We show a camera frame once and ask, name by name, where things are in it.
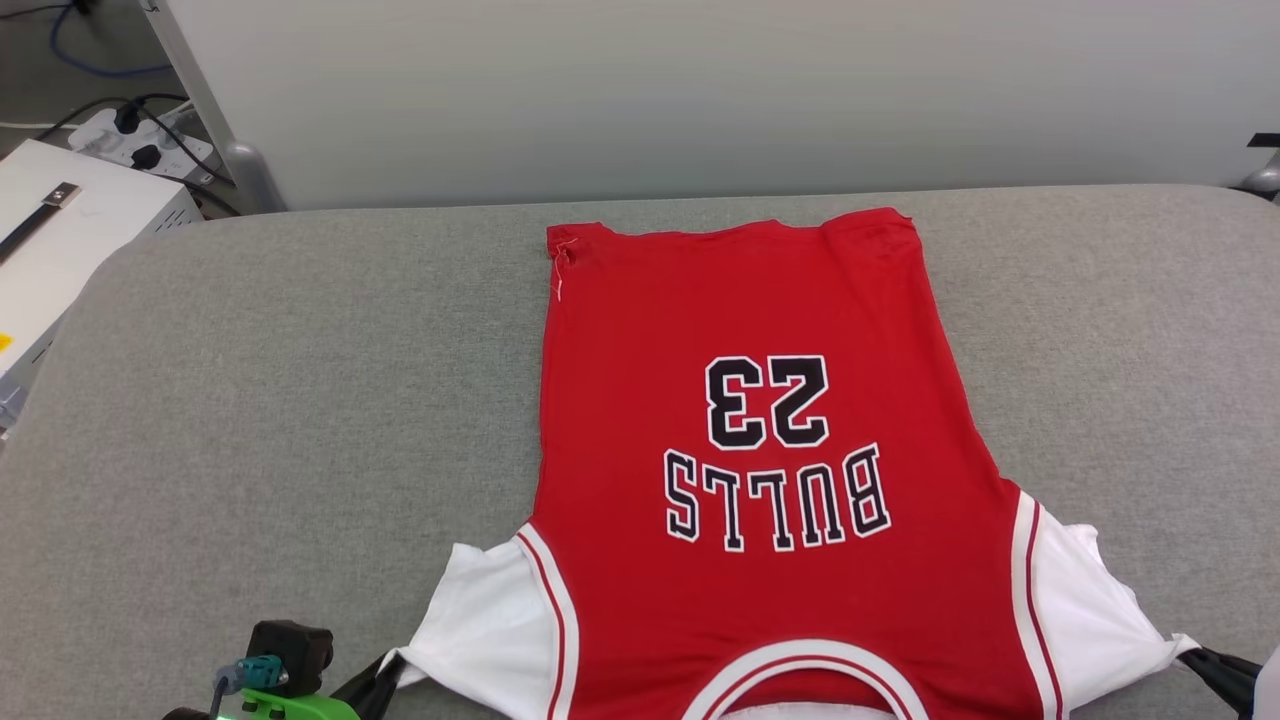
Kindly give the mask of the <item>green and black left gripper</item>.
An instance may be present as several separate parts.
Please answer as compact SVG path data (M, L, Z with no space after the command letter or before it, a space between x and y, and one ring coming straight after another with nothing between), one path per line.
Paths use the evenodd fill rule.
M236 694L215 692L215 719L384 719L399 687L406 661L389 651L351 678L330 697L301 694L285 697L271 689L242 688Z

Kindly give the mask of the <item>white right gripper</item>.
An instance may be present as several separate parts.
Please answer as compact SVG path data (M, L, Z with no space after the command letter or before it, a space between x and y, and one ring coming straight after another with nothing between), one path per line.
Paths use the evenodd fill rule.
M1280 719L1280 648L1257 664L1204 647L1178 655L1239 719Z

